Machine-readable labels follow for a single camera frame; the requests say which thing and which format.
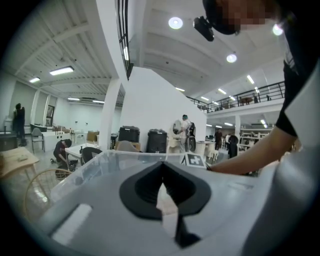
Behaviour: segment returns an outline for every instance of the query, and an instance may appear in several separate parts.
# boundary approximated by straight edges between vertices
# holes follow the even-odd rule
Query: chair
[[[63,169],[49,169],[38,173],[28,184],[23,198],[24,215],[36,222],[55,202],[51,190],[71,174]]]
[[[84,163],[89,162],[92,158],[94,158],[96,155],[99,155],[102,151],[100,149],[97,149],[95,147],[85,147],[82,150],[82,159]]]
[[[31,143],[32,143],[32,151],[33,151],[33,153],[35,153],[34,142],[42,142],[42,149],[43,149],[44,152],[46,152],[44,135],[42,134],[42,132],[40,131],[39,128],[34,128],[33,131],[31,132]]]

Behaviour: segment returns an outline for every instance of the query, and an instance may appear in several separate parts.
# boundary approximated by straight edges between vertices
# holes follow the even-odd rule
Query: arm
[[[245,153],[211,166],[218,173],[245,174],[281,158],[297,138],[275,127],[271,133]]]

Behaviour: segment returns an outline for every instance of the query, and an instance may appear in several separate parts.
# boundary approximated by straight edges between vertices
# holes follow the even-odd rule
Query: wooden chair
[[[36,222],[54,202],[51,190],[71,174],[68,170],[49,169],[38,173],[24,193],[23,211],[30,222]]]

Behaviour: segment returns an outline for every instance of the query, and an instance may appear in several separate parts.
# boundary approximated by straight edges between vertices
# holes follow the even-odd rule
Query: white table
[[[64,133],[63,131],[45,131],[42,134],[46,152],[54,150],[59,141],[70,139],[70,133]]]
[[[72,147],[67,147],[65,149],[65,156],[66,156],[66,164],[68,166],[68,170],[69,170],[69,159],[68,159],[68,155],[73,156],[76,159],[79,159],[82,165],[82,153],[80,153],[80,149],[84,149],[87,147],[91,147],[91,148],[96,148],[99,149],[100,146],[98,145],[94,145],[94,144],[89,144],[89,143],[85,143],[85,144],[81,144],[81,145],[77,145],[77,146],[72,146]]]

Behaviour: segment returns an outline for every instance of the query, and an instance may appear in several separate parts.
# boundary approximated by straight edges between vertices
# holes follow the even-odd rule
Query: person in black clothes
[[[72,141],[70,139],[60,140],[53,151],[53,155],[58,163],[61,163],[61,168],[65,169],[67,167],[67,157],[65,148],[70,148]]]
[[[285,110],[320,59],[319,40],[312,38],[319,30],[318,8],[311,1],[292,0],[203,0],[203,5],[208,22],[223,34],[238,34],[244,27],[263,25],[270,19],[284,31],[285,93],[275,127],[241,155],[211,166],[212,171],[219,173],[240,175],[253,172],[280,159],[297,139]]]
[[[25,108],[21,107],[20,103],[15,105],[15,110],[13,112],[13,127],[17,137],[20,139],[19,146],[25,146]]]

